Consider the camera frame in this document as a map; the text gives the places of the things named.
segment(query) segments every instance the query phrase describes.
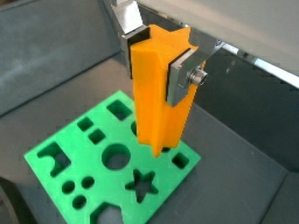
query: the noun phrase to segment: black object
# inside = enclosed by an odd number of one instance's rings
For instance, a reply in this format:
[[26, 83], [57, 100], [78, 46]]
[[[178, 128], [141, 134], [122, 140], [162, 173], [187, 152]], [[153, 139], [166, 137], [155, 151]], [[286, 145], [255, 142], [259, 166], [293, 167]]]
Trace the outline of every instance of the black object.
[[15, 184], [0, 178], [0, 223], [38, 223]]

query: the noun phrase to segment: circular hole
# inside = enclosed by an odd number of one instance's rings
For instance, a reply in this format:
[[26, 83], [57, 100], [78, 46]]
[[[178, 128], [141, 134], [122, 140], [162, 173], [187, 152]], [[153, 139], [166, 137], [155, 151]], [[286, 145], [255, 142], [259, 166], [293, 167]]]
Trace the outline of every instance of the circular hole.
[[62, 191], [65, 193], [71, 193], [75, 189], [75, 183], [73, 181], [67, 181], [62, 186]]
[[82, 186], [86, 189], [90, 189], [94, 186], [94, 184], [95, 184], [95, 179], [93, 177], [86, 177], [82, 180]]
[[171, 148], [163, 147], [163, 152], [169, 152]]
[[131, 130], [133, 130], [133, 132], [134, 132], [134, 134], [137, 136], [137, 122], [133, 122], [133, 124], [131, 124]]
[[123, 144], [117, 143], [106, 148], [102, 155], [102, 162], [110, 170], [115, 171], [127, 166], [130, 157], [131, 154], [129, 148]]
[[78, 196], [73, 201], [73, 206], [77, 209], [82, 209], [87, 205], [87, 198], [85, 196]]

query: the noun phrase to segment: screw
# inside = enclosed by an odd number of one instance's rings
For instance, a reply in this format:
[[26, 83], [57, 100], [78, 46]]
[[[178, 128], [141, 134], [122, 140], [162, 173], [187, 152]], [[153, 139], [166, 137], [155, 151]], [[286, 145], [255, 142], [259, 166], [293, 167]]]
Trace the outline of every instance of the screw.
[[202, 70], [202, 68], [199, 66], [195, 67], [189, 74], [190, 83], [197, 86], [203, 85], [207, 80], [207, 76], [209, 74]]

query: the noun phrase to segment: green shape sorter board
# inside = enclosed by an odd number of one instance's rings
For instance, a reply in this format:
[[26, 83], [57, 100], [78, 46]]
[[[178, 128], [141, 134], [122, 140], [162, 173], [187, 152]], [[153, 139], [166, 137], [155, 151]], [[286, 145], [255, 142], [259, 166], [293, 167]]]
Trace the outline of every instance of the green shape sorter board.
[[155, 158], [138, 143], [135, 119], [118, 91], [24, 155], [70, 224], [98, 223], [107, 207], [126, 224], [147, 223], [202, 159], [185, 142]]

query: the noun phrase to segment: hole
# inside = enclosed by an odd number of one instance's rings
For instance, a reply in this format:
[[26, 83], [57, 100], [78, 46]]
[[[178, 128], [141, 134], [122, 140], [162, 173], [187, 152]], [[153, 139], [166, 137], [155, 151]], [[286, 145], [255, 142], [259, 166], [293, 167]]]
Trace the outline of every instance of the hole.
[[178, 153], [173, 158], [173, 162], [181, 169], [183, 169], [190, 163], [190, 159], [182, 153]]
[[62, 191], [69, 194], [73, 193], [74, 190], [75, 190], [75, 183], [73, 181], [67, 181], [62, 186]]
[[73, 201], [73, 206], [75, 209], [82, 209], [87, 205], [87, 198], [85, 196], [78, 196]]
[[159, 191], [155, 188], [153, 182], [155, 179], [155, 173], [151, 171], [146, 175], [139, 170], [134, 171], [135, 180], [126, 185], [127, 190], [135, 191], [137, 202], [142, 203], [149, 193], [158, 194]]
[[115, 115], [119, 121], [127, 119], [133, 111], [122, 101], [115, 101], [107, 106], [109, 111]]
[[95, 179], [93, 177], [86, 177], [82, 180], [82, 186], [86, 189], [90, 189], [94, 186], [94, 184], [95, 184]]
[[137, 136], [137, 122], [133, 122], [133, 124], [131, 124], [131, 130], [133, 130], [133, 132], [134, 132], [134, 134]]
[[94, 144], [98, 144], [106, 138], [105, 133], [97, 129], [90, 135], [89, 139]]
[[67, 157], [65, 151], [62, 150], [62, 147], [53, 143], [50, 144], [39, 153], [38, 157], [53, 157], [55, 160], [55, 166], [51, 170], [51, 176], [57, 177], [71, 165], [71, 160]]
[[82, 131], [86, 131], [93, 125], [94, 122], [86, 117], [81, 122], [79, 122], [79, 128]]
[[90, 224], [125, 224], [119, 206], [102, 204], [90, 216]]
[[102, 162], [110, 170], [123, 169], [130, 162], [131, 154], [123, 144], [110, 145], [102, 155]]
[[169, 152], [171, 150], [171, 148], [163, 147], [163, 152]]

